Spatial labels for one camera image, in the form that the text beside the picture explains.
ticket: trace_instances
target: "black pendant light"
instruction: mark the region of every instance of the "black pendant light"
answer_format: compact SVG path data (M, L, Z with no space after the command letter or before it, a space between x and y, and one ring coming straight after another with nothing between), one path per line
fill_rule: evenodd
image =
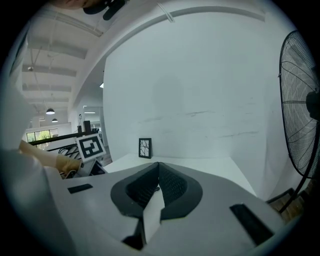
M54 111L54 109L53 108L48 108L48 110L46 111L46 114L47 115L53 115L53 114L55 114L56 112Z

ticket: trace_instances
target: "fan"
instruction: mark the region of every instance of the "fan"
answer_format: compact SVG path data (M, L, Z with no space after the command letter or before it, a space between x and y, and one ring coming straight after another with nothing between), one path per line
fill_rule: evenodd
M302 179L282 207L296 198L307 178L319 169L320 88L316 63L298 31L285 38L279 64L282 118L289 157Z

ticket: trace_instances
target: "ceiling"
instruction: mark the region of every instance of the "ceiling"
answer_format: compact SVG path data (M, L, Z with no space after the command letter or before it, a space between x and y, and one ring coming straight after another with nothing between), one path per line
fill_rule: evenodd
M88 50L112 24L103 12L45 5L30 21L28 49L22 67L22 91L36 113L67 111L77 73Z

